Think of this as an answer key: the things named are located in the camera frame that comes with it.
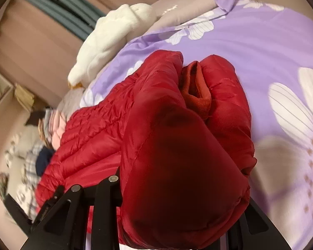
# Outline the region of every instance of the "silver screw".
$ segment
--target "silver screw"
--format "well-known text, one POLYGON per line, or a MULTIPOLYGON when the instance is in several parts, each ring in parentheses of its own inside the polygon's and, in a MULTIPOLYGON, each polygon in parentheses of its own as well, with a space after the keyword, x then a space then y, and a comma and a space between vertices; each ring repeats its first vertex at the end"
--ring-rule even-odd
POLYGON ((109 177, 109 181, 110 182, 115 182, 115 181, 117 181, 118 180, 118 177, 116 176, 116 175, 113 175, 113 176, 110 176, 109 177))
POLYGON ((80 185, 77 184, 71 187, 72 192, 78 192, 80 191, 80 189, 81 189, 80 185))

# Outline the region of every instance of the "teal curtain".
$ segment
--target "teal curtain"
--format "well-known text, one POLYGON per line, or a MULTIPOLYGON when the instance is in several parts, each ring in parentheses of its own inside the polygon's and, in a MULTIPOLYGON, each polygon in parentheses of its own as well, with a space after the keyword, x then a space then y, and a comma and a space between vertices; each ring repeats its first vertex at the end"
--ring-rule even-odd
POLYGON ((97 20, 105 16, 86 0, 27 0, 59 22, 83 41, 94 30, 97 20))

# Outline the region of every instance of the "white stuffed animal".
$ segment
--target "white stuffed animal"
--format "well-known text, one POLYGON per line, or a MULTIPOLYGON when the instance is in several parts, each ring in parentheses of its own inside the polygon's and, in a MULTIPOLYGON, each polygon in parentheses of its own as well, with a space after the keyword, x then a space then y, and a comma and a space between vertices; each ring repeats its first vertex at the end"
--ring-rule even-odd
POLYGON ((156 21, 156 12, 147 4, 121 5, 96 23, 82 44, 77 62, 68 75, 71 87, 87 87, 101 69, 130 40, 144 34, 156 21))

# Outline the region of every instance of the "purple bedsheet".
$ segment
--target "purple bedsheet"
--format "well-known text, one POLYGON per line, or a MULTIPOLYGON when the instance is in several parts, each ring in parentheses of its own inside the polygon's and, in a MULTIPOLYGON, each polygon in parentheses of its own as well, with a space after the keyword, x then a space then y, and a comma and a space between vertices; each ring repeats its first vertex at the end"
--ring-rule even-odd
POLYGON ((313 237, 313 21, 278 5, 216 0, 186 24, 129 42, 86 90, 103 100, 152 52, 181 51, 184 66, 216 54, 235 67, 252 114, 258 164, 252 196, 292 249, 313 237))

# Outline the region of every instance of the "quilted fabric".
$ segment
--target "quilted fabric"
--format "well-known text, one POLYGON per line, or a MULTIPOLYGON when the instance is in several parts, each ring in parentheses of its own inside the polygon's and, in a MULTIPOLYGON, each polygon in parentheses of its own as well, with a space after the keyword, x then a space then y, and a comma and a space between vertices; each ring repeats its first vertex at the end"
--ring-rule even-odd
POLYGON ((120 166, 120 243, 200 249, 227 231, 249 202, 251 117, 229 62, 209 56, 199 66, 212 97, 206 123, 178 88, 182 54, 156 51, 99 105, 72 115, 37 187, 39 205, 59 184, 92 186, 120 166))

